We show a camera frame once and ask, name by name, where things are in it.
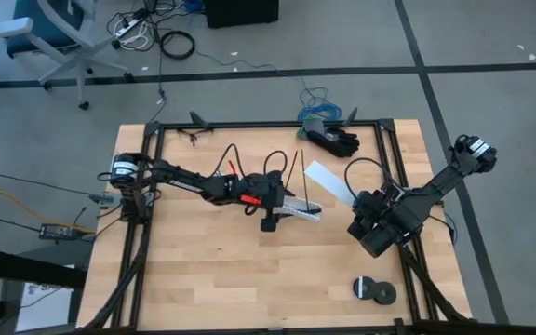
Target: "black stick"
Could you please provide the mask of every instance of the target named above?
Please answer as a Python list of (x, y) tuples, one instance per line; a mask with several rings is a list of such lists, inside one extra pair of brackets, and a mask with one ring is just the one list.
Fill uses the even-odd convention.
[(303, 169), (303, 189), (305, 190), (305, 204), (309, 213), (309, 199), (307, 198), (307, 182), (305, 181), (305, 159), (303, 158), (303, 149), (301, 149), (301, 168)]
[(285, 188), (288, 188), (288, 181), (290, 181), (290, 175), (293, 174), (293, 168), (295, 167), (295, 161), (297, 160), (297, 150), (295, 151), (295, 155), (293, 156), (293, 164), (290, 166), (290, 170), (288, 171), (288, 178), (287, 183), (285, 184)]

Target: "black glove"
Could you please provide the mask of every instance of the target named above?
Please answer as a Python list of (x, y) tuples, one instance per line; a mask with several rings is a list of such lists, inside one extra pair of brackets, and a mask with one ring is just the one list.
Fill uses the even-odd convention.
[(327, 128), (326, 133), (324, 136), (317, 131), (307, 131), (307, 139), (337, 157), (350, 157), (359, 149), (356, 134), (347, 134), (337, 127)]

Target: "chair leg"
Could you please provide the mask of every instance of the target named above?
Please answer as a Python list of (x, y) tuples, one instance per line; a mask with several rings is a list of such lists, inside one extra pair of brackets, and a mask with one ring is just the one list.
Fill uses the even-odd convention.
[(87, 110), (89, 103), (88, 101), (84, 100), (84, 84), (85, 84), (84, 71), (86, 70), (86, 66), (81, 60), (79, 60), (76, 63), (75, 70), (76, 70), (76, 85), (78, 88), (78, 100), (80, 101), (80, 104), (78, 105), (78, 107), (80, 107), (83, 110)]
[(76, 60), (73, 59), (73, 60), (68, 60), (68, 61), (64, 62), (62, 65), (58, 65), (56, 68), (54, 68), (53, 70), (49, 71), (47, 74), (45, 74), (42, 77), (38, 78), (38, 83), (40, 85), (43, 85), (43, 84), (45, 84), (45, 82), (47, 80), (52, 79), (56, 75), (64, 74), (64, 73), (72, 70), (72, 68), (75, 66), (75, 63), (76, 63)]
[(112, 62), (107, 62), (107, 61), (104, 61), (104, 60), (99, 60), (96, 57), (89, 57), (87, 59), (87, 61), (92, 63), (92, 64), (95, 64), (95, 65), (100, 65), (100, 66), (108, 67), (110, 69), (121, 70), (123, 72), (127, 72), (127, 67), (125, 67), (123, 65), (115, 64), (115, 63), (112, 63)]
[(100, 41), (99, 43), (97, 43), (92, 49), (90, 49), (87, 54), (89, 56), (94, 56), (96, 55), (97, 53), (99, 53), (99, 51), (103, 50), (104, 48), (108, 47), (110, 44), (111, 44), (111, 41), (113, 41), (115, 39), (114, 36), (108, 36), (107, 38), (105, 38), (104, 40)]

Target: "blue cable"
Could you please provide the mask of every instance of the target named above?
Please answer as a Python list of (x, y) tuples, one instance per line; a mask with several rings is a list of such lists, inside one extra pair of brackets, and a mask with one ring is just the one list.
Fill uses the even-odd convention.
[(204, 3), (202, 0), (183, 0), (183, 6), (188, 12), (197, 13), (202, 11), (204, 8)]
[[(221, 66), (231, 66), (237, 63), (243, 63), (254, 69), (261, 69), (266, 67), (272, 68), (281, 76), (290, 77), (280, 72), (280, 70), (278, 70), (273, 64), (253, 65), (245, 60), (233, 60), (225, 63), (218, 60), (212, 55), (200, 52), (198, 49), (195, 50), (195, 53), (202, 57), (210, 58), (211, 60), (216, 61)], [(299, 100), (303, 105), (303, 108), (301, 108), (297, 115), (297, 119), (299, 121), (308, 118), (321, 118), (324, 120), (338, 120), (341, 118), (342, 110), (336, 104), (328, 101), (328, 89), (326, 87), (308, 87), (303, 77), (299, 76), (299, 79), (301, 79), (301, 82), (303, 83), (304, 87), (303, 91), (299, 94)], [(317, 91), (321, 91), (323, 93), (323, 96), (319, 96), (317, 93), (315, 93)]]

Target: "black box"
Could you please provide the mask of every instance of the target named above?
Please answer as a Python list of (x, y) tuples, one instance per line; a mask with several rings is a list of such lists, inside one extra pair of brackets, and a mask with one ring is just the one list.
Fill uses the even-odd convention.
[(278, 20), (279, 0), (204, 0), (208, 27), (270, 23)]

